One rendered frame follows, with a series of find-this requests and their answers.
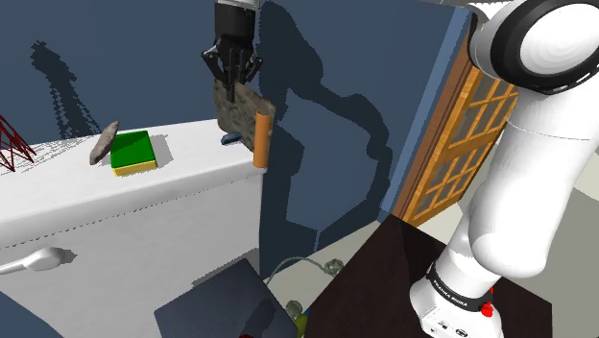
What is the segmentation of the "green and yellow sponge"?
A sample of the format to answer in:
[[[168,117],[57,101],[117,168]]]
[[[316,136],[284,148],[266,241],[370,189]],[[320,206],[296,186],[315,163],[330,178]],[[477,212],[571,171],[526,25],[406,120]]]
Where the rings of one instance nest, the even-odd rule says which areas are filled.
[[[117,177],[156,169],[156,155],[149,133],[118,133],[111,147],[110,165]]]

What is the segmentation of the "wooden door with glass panes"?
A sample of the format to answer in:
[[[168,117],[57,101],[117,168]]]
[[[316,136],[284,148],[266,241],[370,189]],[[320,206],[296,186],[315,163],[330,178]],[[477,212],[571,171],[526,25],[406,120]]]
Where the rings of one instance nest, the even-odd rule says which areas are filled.
[[[467,191],[512,113],[518,91],[471,63],[465,36],[392,214],[417,227]]]

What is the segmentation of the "grey stone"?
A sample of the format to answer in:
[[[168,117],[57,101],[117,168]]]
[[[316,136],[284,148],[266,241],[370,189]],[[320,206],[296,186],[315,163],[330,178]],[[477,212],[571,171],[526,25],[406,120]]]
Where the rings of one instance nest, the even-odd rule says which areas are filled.
[[[119,121],[114,121],[104,128],[94,148],[89,154],[89,164],[100,162],[110,151],[119,129]]]

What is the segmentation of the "orange cylinder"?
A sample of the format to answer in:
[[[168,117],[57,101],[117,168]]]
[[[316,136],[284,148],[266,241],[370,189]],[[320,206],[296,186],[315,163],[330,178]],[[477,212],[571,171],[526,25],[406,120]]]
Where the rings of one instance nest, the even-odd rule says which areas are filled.
[[[270,115],[262,114],[259,110],[255,113],[252,163],[256,168],[266,168],[268,166],[271,124],[272,118]]]

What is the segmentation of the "mottled brown board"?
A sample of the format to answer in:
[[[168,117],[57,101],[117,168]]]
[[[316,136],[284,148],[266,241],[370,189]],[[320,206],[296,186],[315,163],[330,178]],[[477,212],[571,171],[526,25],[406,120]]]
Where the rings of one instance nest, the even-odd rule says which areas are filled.
[[[275,120],[276,107],[244,84],[235,83],[233,103],[227,99],[221,81],[215,80],[213,89],[218,126],[226,133],[240,133],[241,142],[252,152],[256,113],[259,111]]]

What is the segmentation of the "dark robot stand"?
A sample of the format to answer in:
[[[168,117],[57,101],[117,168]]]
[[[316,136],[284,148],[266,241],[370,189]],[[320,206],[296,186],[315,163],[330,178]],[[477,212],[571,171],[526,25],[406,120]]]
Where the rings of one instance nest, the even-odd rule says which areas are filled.
[[[388,217],[310,305],[304,338],[431,338],[409,300],[445,244]],[[502,278],[493,303],[505,338],[553,338],[552,304]]]

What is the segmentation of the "green plant sprig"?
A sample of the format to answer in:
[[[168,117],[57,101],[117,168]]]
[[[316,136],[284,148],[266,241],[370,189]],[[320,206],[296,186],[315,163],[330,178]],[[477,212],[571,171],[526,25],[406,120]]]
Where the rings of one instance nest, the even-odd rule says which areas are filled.
[[[329,275],[333,278],[335,278],[340,272],[341,270],[345,267],[345,264],[342,260],[338,259],[338,258],[333,258],[329,261],[327,261],[325,264],[321,264],[311,258],[308,257],[302,257],[302,256],[292,256],[292,257],[288,257],[283,259],[276,267],[275,269],[272,271],[272,273],[269,275],[269,277],[266,279],[265,284],[269,285],[270,282],[273,280],[273,278],[275,277],[275,275],[283,268],[283,266],[287,263],[290,262],[296,262],[296,261],[305,261],[308,262],[314,266],[316,266],[317,268],[319,268],[323,273],[325,273],[326,275]]]
[[[308,315],[298,301],[291,300],[285,305],[285,311],[298,329],[297,338],[303,338],[307,326]]]

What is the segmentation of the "dark grey flat box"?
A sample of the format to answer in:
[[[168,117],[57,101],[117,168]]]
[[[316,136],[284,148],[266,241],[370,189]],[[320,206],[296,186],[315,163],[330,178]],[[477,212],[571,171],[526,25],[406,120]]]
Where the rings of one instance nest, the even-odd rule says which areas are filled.
[[[162,338],[297,338],[298,328],[243,258],[155,311]]]

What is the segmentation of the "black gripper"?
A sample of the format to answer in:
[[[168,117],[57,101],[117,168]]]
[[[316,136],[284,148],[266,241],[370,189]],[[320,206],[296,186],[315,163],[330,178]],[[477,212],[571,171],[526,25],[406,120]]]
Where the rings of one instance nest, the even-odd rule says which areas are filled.
[[[215,42],[202,52],[202,59],[231,103],[235,102],[234,83],[251,82],[263,64],[253,49],[255,16],[253,9],[215,4]]]

